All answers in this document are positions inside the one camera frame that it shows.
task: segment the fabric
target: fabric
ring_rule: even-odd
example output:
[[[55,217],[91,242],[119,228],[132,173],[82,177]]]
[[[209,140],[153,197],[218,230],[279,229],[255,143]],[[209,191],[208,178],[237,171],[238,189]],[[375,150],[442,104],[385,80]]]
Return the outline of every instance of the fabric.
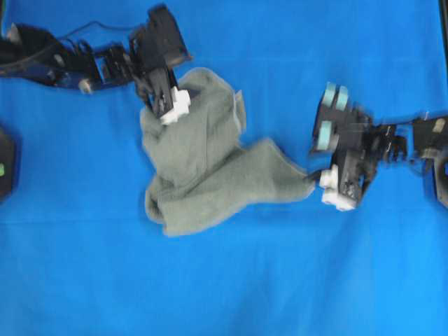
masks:
[[[256,202],[299,201],[314,182],[266,139],[246,150],[241,92],[208,69],[193,69],[179,81],[195,90],[190,113],[167,127],[153,112],[141,113],[143,146],[157,175],[146,191],[146,212],[169,236],[219,224]]]
[[[132,26],[148,0],[14,0],[5,23],[61,36]],[[436,0],[167,0],[194,60],[244,93],[241,144],[271,138],[307,171],[328,81],[376,120],[448,107]],[[95,45],[121,41],[94,29]],[[321,190],[166,238],[144,211],[155,170],[133,85],[81,95],[0,79],[19,138],[0,205],[0,335],[446,335],[447,210],[406,166],[380,166],[359,209]]]

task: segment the cable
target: cable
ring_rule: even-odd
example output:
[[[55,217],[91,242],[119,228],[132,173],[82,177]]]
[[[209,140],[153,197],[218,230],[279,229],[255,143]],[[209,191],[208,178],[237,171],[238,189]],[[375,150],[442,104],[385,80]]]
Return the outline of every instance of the cable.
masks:
[[[47,51],[49,51],[51,48],[53,48],[54,46],[56,46],[60,41],[70,41],[69,37],[71,35],[74,35],[78,32],[83,31],[84,29],[87,29],[91,26],[97,25],[103,29],[106,30],[115,30],[115,31],[122,31],[122,32],[128,32],[128,31],[133,31],[135,29],[137,29],[139,26],[135,26],[135,27],[115,27],[115,26],[108,26],[107,24],[102,24],[99,21],[91,21],[89,23],[84,24],[83,26],[76,28],[75,30],[70,31],[68,34],[65,34],[59,38],[56,38],[56,42],[48,45],[47,47],[45,47],[44,49],[42,49],[41,51],[36,52],[35,54],[19,59],[16,62],[11,62],[11,63],[7,63],[5,65],[1,65],[0,69],[2,71],[8,72],[8,68],[13,68],[13,67],[20,67],[21,64],[27,63],[27,62],[31,62],[34,61],[36,59],[38,59],[40,56],[44,55]]]

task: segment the gray cloth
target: gray cloth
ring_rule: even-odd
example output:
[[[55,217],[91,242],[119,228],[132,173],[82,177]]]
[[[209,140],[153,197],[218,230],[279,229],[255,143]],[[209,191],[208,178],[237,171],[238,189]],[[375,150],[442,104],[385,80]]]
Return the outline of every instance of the gray cloth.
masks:
[[[208,69],[190,71],[179,87],[199,94],[177,123],[163,126],[147,108],[141,112],[143,146],[157,170],[146,212],[166,235],[205,230],[250,203],[298,201],[312,192],[314,183],[272,141],[239,147],[241,92]]]

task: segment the blue tablecloth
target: blue tablecloth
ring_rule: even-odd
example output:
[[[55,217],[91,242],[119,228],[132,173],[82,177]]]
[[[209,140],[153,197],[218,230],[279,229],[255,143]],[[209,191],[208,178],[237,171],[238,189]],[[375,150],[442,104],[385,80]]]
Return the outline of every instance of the blue tablecloth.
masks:
[[[154,4],[10,0],[6,23],[61,36],[145,22]],[[378,120],[448,106],[436,0],[167,5],[195,57],[177,75],[209,67],[243,90],[243,142],[272,137],[303,167],[327,81]],[[350,213],[317,190],[168,239],[144,213],[141,106],[133,85],[89,97],[0,80],[0,123],[22,152],[0,206],[0,335],[448,333],[448,211],[408,167],[381,167]]]

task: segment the black object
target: black object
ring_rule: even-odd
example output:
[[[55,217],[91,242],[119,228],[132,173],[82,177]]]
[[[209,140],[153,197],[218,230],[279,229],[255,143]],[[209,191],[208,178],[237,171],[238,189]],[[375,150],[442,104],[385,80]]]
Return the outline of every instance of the black object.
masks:
[[[412,161],[420,160],[426,171],[433,170],[437,198],[448,207],[448,116],[374,125],[361,107],[350,105],[346,92],[347,89],[336,86],[325,91],[318,107],[311,150],[332,153],[331,167],[338,167],[338,193],[358,205],[377,174],[379,162],[409,160],[407,140],[397,135],[400,125],[409,125],[414,137]],[[343,109],[340,100],[346,102]]]
[[[148,24],[129,37],[129,51],[119,43],[93,50],[85,41],[75,44],[43,29],[13,25],[8,39],[0,41],[0,76],[84,93],[134,81],[140,98],[157,117],[163,116],[173,108],[171,88],[177,86],[173,68],[191,57],[165,5],[148,15]]]
[[[0,129],[0,202],[11,193],[15,178],[15,144]]]
[[[448,0],[439,0],[440,20],[442,22],[442,36],[445,50],[445,60],[448,69]]]

